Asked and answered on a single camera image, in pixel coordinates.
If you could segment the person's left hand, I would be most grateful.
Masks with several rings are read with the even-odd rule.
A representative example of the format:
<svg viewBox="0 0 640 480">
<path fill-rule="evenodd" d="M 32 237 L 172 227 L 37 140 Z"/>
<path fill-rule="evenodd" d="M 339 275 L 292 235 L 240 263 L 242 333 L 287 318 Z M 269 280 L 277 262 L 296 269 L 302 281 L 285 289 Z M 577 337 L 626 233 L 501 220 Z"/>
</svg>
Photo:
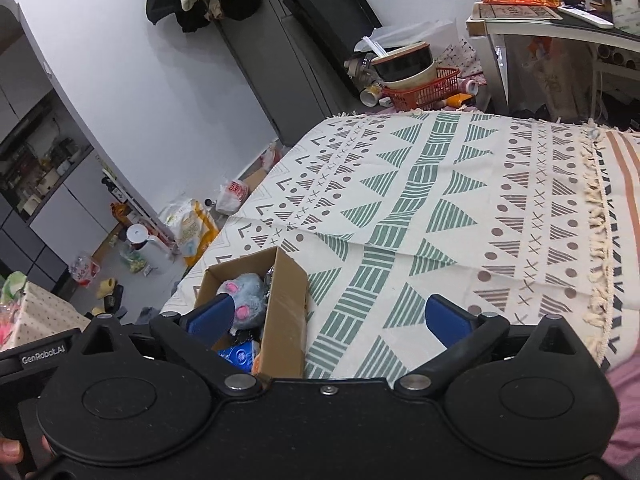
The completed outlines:
<svg viewBox="0 0 640 480">
<path fill-rule="evenodd" d="M 47 454 L 48 462 L 51 461 L 51 457 L 53 456 L 49 442 L 45 437 L 41 437 L 40 446 L 43 451 Z M 8 439 L 6 437 L 2 437 L 0 439 L 0 462 L 1 462 L 1 470 L 5 470 L 6 467 L 16 466 L 21 463 L 24 458 L 24 451 L 19 440 Z"/>
</svg>

